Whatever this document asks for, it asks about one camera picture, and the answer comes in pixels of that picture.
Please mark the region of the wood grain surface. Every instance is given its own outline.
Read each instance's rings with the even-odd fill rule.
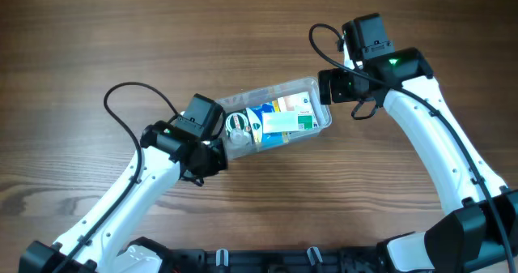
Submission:
[[[184,109],[195,92],[230,96],[332,68],[308,43],[380,12],[397,49],[416,46],[487,163],[518,187],[516,0],[0,0],[0,272],[17,270],[87,213],[133,154],[104,93],[150,83]],[[330,34],[317,43],[333,57]],[[170,116],[147,90],[110,104],[136,134]],[[249,156],[197,188],[180,183],[134,233],[171,248],[303,249],[374,245],[428,229],[435,188],[384,110],[307,142]],[[505,264],[493,267],[503,271]]]

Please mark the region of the robotic arm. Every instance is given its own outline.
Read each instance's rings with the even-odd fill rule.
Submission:
[[[318,27],[337,34],[343,65],[316,47],[312,32]],[[445,104],[423,55],[416,49],[395,51],[378,14],[346,23],[342,33],[317,24],[310,30],[310,42],[337,67],[319,73],[322,104],[358,101],[351,114],[357,120],[385,107],[404,130],[437,189],[446,215],[438,224],[376,247],[229,253],[169,250],[139,238],[119,254],[149,207],[179,179],[201,185],[204,177],[227,168],[223,142],[212,135],[224,111],[196,95],[184,116],[144,130],[138,183],[95,233],[88,236],[134,180],[137,153],[73,228],[50,247],[38,241],[28,247],[19,272],[469,272],[516,255],[518,192],[510,191],[476,152]],[[375,102],[371,114],[356,116],[368,101]],[[506,243],[510,250],[505,250]]]

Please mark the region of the clear plastic container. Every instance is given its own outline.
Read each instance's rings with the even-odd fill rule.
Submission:
[[[310,127],[311,129],[309,130],[282,132],[282,135],[279,135],[279,138],[275,138],[274,140],[270,140],[268,142],[266,140],[264,140],[265,142],[256,142],[254,140],[255,133],[252,135],[252,131],[247,133],[241,129],[230,126],[230,124],[239,125],[238,120],[236,120],[236,118],[239,119],[238,116],[232,117],[232,114],[237,114],[239,112],[245,113],[244,110],[246,108],[257,107],[259,105],[275,101],[281,97],[304,92],[308,93],[312,107],[312,115],[314,116],[313,121],[316,120],[317,122],[317,124]],[[317,136],[321,130],[328,127],[332,121],[329,107],[321,105],[319,98],[320,93],[318,91],[318,82],[315,78],[308,77],[275,86],[259,88],[250,92],[244,92],[217,100],[217,102],[223,106],[225,112],[227,112],[227,122],[224,122],[225,128],[223,129],[224,132],[222,133],[222,136],[225,141],[225,149],[227,150],[228,159],[232,160],[240,156],[250,155],[273,147],[280,147],[282,145]],[[248,122],[248,119],[244,119],[246,117],[245,115],[238,115]],[[255,124],[253,124],[252,119],[250,119],[250,123],[246,124],[259,127],[261,123],[262,119],[261,122]]]

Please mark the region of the wooden table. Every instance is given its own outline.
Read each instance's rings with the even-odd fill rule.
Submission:
[[[379,11],[397,49],[416,46],[482,156],[518,187],[516,0],[0,0],[0,272],[33,240],[87,213],[134,152],[104,93],[150,83],[180,110],[195,92],[230,96],[332,68],[308,43]],[[336,59],[333,37],[318,43]],[[170,116],[135,87],[110,104],[136,134]],[[180,183],[134,236],[171,248],[302,249],[374,245],[443,217],[409,140],[385,111],[355,122],[333,105],[319,138]],[[496,267],[502,270],[505,265]]]

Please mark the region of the plastic bin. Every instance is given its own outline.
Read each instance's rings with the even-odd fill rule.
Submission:
[[[225,112],[227,112],[227,117],[230,117],[235,111],[256,107],[258,105],[277,100],[280,97],[299,94],[301,92],[308,92],[309,94],[313,114],[318,123],[317,127],[313,127],[310,130],[283,132],[282,141],[280,142],[255,143],[252,140],[250,143],[237,143],[236,137],[234,136],[235,134],[229,136],[229,133],[227,132],[228,129],[225,126],[222,137],[225,142],[228,159],[232,160],[237,157],[250,155],[273,147],[280,147],[282,145],[317,136],[321,130],[331,124],[332,118],[331,113],[329,112],[329,107],[321,105],[320,103],[318,82],[313,77],[297,79],[275,86],[263,87],[250,92],[244,92],[217,100],[217,102],[223,106]]]

